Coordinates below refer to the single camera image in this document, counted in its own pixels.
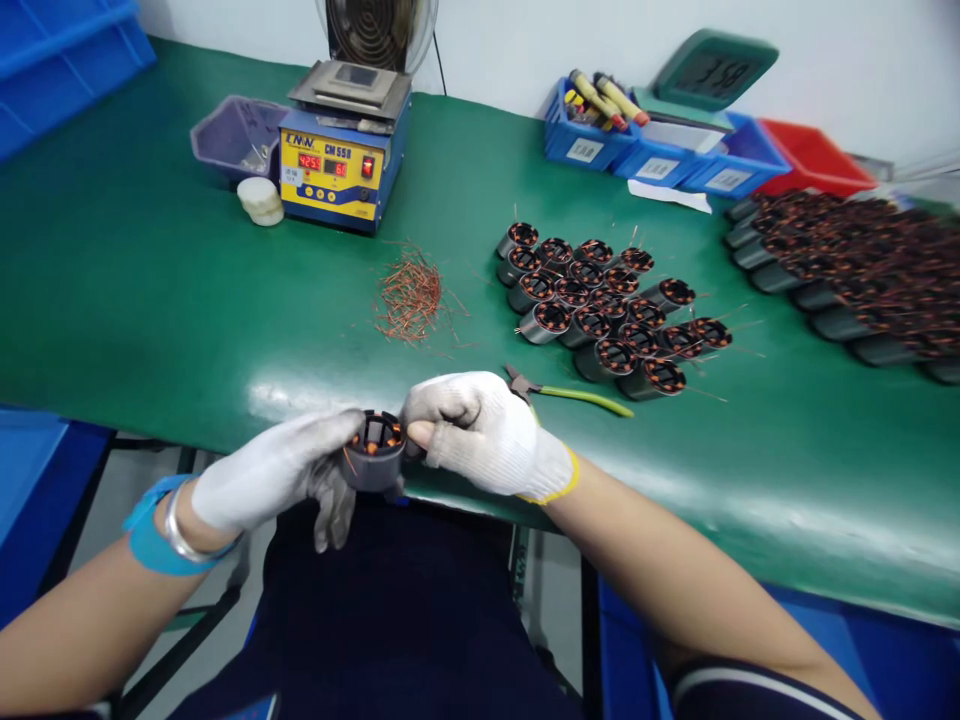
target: forearm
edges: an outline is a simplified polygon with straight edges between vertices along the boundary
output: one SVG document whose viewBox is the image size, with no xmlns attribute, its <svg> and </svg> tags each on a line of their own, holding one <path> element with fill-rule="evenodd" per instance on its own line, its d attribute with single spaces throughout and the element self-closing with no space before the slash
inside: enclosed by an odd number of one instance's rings
<svg viewBox="0 0 960 720">
<path fill-rule="evenodd" d="M 198 550 L 229 542 L 207 533 L 187 539 Z M 0 633 L 0 715 L 76 709 L 121 687 L 204 577 L 155 573 L 126 537 L 115 542 Z"/>
<path fill-rule="evenodd" d="M 750 575 L 665 508 L 580 459 L 546 512 L 668 643 L 795 677 L 878 717 L 856 685 Z"/>
</svg>

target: green-handled pliers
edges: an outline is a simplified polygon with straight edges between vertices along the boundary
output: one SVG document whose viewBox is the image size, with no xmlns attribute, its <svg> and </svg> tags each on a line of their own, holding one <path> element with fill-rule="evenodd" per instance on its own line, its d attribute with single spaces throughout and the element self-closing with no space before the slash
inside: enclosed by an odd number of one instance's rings
<svg viewBox="0 0 960 720">
<path fill-rule="evenodd" d="M 592 402 L 594 405 L 599 405 L 602 408 L 606 408 L 612 413 L 619 415 L 620 417 L 633 417 L 633 410 L 628 407 L 624 407 L 616 400 L 610 400 L 605 398 L 602 395 L 597 395 L 596 393 L 586 392 L 584 390 L 567 390 L 565 388 L 557 388 L 552 385 L 536 385 L 529 380 L 527 380 L 523 375 L 517 372 L 517 369 L 513 365 L 506 365 L 507 374 L 510 375 L 510 390 L 515 395 L 519 395 L 521 399 L 525 400 L 527 405 L 531 408 L 533 403 L 530 402 L 530 393 L 540 393 L 541 395 L 553 395 L 554 397 L 565 397 L 570 398 L 571 400 L 582 400 L 583 402 Z"/>
</svg>

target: silver bracelet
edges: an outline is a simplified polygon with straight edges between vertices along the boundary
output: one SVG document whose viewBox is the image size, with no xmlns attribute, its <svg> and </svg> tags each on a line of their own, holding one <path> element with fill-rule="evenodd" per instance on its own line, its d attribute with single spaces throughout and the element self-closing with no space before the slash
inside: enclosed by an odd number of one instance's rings
<svg viewBox="0 0 960 720">
<path fill-rule="evenodd" d="M 186 558 L 190 562 L 199 565 L 219 560 L 233 549 L 233 546 L 237 544 L 236 540 L 218 552 L 202 553 L 190 547 L 190 544 L 184 540 L 183 535 L 180 534 L 180 527 L 177 525 L 177 500 L 180 499 L 180 491 L 183 490 L 184 485 L 186 485 L 186 483 L 181 483 L 177 489 L 173 491 L 170 504 L 167 506 L 167 514 L 163 521 L 163 527 L 167 534 L 166 540 L 177 555 Z"/>
</svg>

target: power cord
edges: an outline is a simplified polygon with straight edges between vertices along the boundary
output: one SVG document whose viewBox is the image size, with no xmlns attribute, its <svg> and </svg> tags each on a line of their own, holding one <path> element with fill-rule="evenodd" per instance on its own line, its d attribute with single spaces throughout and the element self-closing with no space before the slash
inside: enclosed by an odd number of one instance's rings
<svg viewBox="0 0 960 720">
<path fill-rule="evenodd" d="M 443 76 L 443 60 L 440 59 L 440 46 L 437 45 L 437 31 L 433 31 L 433 48 L 437 51 L 437 65 L 440 66 L 440 80 L 443 83 L 443 94 L 447 94 L 447 79 Z"/>
</svg>

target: floor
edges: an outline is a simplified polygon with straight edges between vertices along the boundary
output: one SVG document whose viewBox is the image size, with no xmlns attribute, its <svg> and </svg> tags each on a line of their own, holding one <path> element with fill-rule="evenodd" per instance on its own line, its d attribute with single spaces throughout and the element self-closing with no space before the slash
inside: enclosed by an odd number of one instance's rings
<svg viewBox="0 0 960 720">
<path fill-rule="evenodd" d="M 140 496 L 161 477 L 176 473 L 178 458 L 176 449 L 159 453 L 114 451 L 110 455 L 72 569 L 116 539 L 123 519 Z M 196 469 L 199 471 L 215 460 L 215 456 L 198 453 Z M 189 693 L 213 678 L 241 649 L 263 589 L 260 569 L 273 532 L 274 524 L 270 522 L 253 533 L 250 576 L 240 601 L 167 683 L 140 716 L 142 720 L 168 717 Z M 229 561 L 217 567 L 188 606 L 216 602 L 231 570 Z M 565 537 L 541 532 L 531 534 L 524 622 L 532 641 L 553 653 L 559 670 L 582 692 L 580 555 Z M 131 685 L 185 632 L 164 633 L 131 679 Z"/>
</svg>

